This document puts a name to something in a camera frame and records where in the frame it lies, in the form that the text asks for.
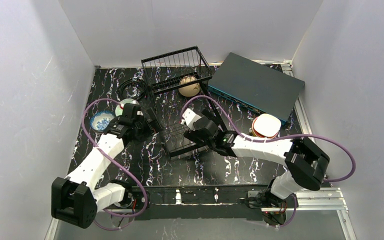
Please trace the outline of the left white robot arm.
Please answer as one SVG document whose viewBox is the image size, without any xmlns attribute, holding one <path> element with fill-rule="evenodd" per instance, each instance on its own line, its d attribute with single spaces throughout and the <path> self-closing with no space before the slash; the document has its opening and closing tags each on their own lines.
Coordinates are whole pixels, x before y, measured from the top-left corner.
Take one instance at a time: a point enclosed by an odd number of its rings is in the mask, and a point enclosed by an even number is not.
<svg viewBox="0 0 384 240">
<path fill-rule="evenodd" d="M 51 185 L 51 216 L 66 223 L 88 228 L 97 212 L 133 200 L 131 187 L 121 180 L 112 180 L 104 187 L 96 185 L 114 158 L 129 143 L 143 142 L 162 128 L 154 111 L 143 110 L 139 104 L 126 103 L 122 113 L 109 111 L 95 114 L 91 128 L 101 133 L 91 152 L 65 178 L 57 177 Z"/>
</svg>

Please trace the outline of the orange bowl white inside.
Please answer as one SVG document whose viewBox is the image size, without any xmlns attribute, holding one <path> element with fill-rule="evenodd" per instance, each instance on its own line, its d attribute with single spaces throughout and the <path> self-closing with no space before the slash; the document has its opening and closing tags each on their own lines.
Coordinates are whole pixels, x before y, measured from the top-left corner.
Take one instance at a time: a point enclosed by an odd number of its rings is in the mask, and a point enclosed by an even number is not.
<svg viewBox="0 0 384 240">
<path fill-rule="evenodd" d="M 279 134 L 281 126 L 278 118 L 264 113 L 252 121 L 250 132 L 255 137 L 273 139 Z"/>
</svg>

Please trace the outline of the black wire dish rack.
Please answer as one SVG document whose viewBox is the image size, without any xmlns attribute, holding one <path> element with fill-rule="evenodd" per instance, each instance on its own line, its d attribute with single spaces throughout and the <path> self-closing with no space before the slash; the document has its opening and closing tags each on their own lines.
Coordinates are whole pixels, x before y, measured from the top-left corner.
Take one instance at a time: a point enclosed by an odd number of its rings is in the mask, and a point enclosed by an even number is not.
<svg viewBox="0 0 384 240">
<path fill-rule="evenodd" d="M 215 70 L 197 46 L 192 46 L 141 60 L 143 78 L 147 83 L 150 105 L 162 127 L 162 146 L 168 156 L 183 158 L 206 150 L 184 137 L 187 130 L 181 121 L 181 109 L 188 97 L 179 89 L 189 82 L 197 84 L 198 94 L 209 96 L 208 82 Z"/>
</svg>

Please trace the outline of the blue white patterned bowl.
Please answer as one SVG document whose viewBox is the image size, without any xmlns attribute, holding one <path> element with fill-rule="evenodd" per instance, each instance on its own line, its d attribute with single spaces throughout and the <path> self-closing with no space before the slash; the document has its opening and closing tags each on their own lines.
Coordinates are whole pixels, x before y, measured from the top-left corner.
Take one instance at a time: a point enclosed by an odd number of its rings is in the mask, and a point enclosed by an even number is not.
<svg viewBox="0 0 384 240">
<path fill-rule="evenodd" d="M 108 110 L 99 111 L 91 117 L 89 124 L 94 132 L 102 133 L 115 117 L 115 114 Z"/>
</svg>

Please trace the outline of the green lined ceramic bowl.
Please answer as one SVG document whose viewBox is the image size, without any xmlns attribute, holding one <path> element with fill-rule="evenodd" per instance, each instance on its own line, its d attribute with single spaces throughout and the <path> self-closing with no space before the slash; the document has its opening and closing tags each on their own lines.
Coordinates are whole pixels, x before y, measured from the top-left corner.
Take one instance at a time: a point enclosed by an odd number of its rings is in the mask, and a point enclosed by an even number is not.
<svg viewBox="0 0 384 240">
<path fill-rule="evenodd" d="M 132 99 L 132 98 L 126 98 L 126 99 L 121 100 L 115 108 L 115 116 L 116 117 L 123 115 L 124 107 L 126 104 L 139 105 L 139 102 L 135 99 Z"/>
</svg>

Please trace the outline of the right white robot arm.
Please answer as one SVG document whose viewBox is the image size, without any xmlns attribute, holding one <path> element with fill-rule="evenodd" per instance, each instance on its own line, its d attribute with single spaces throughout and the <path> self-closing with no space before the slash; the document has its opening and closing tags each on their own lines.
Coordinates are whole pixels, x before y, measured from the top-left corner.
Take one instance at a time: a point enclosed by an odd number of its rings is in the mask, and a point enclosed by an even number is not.
<svg viewBox="0 0 384 240">
<path fill-rule="evenodd" d="M 307 136 L 267 139 L 223 131 L 212 119 L 189 108 L 181 123 L 188 128 L 184 133 L 187 139 L 221 156 L 257 158 L 287 167 L 288 171 L 274 178 L 267 189 L 247 193 L 242 202 L 251 209 L 283 207 L 290 195 L 302 189 L 318 191 L 322 186 L 330 158 Z"/>
</svg>

